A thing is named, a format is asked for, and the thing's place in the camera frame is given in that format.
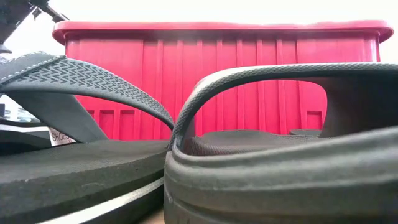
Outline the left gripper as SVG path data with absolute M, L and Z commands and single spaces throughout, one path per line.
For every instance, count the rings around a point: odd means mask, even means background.
M 49 0 L 1 0 L 1 44 L 17 29 L 19 24 L 32 12 L 34 20 L 47 13 L 54 22 L 68 21 L 69 18 L 49 5 Z

